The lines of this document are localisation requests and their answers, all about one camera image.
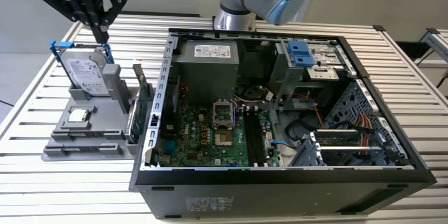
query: gray floor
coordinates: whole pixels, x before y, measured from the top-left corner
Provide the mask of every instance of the gray floor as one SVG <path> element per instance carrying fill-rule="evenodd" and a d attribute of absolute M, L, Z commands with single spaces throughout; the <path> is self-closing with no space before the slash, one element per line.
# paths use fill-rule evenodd
<path fill-rule="evenodd" d="M 10 54 L 0 52 L 0 100 L 14 104 L 26 89 L 48 54 Z M 5 118 L 10 106 L 0 103 L 0 122 Z"/>

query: blue latch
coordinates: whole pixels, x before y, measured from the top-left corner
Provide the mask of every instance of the blue latch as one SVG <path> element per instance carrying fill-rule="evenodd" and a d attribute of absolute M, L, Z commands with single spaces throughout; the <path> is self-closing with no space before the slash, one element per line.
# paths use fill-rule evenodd
<path fill-rule="evenodd" d="M 297 67 L 312 67 L 314 64 L 313 55 L 309 52 L 305 41 L 288 40 L 286 50 L 292 64 Z"/>

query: open computer tower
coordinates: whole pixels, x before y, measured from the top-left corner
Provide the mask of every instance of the open computer tower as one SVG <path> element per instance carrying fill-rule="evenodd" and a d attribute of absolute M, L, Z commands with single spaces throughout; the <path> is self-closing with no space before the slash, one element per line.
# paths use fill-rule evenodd
<path fill-rule="evenodd" d="M 156 218 L 364 215 L 434 182 L 342 37 L 169 30 L 130 179 Z"/>

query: green circuit board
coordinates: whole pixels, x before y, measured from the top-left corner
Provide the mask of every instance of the green circuit board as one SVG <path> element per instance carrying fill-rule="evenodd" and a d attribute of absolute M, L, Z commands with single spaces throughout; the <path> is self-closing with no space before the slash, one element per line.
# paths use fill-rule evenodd
<path fill-rule="evenodd" d="M 178 118 L 178 133 L 174 144 L 174 153 L 166 155 L 162 150 L 161 165 L 169 167 L 246 167 L 246 143 L 244 137 L 244 119 L 241 110 L 234 111 L 234 127 L 228 129 L 214 129 L 213 108 L 196 108 L 185 106 L 181 109 Z M 269 120 L 268 112 L 258 113 L 260 121 L 266 124 Z M 277 166 L 277 153 L 266 160 L 268 166 Z"/>

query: case label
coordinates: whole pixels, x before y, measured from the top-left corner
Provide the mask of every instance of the case label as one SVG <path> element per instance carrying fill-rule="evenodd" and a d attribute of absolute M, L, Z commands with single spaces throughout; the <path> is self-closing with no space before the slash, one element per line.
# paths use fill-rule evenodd
<path fill-rule="evenodd" d="M 233 197 L 186 197 L 188 211 L 230 211 Z"/>

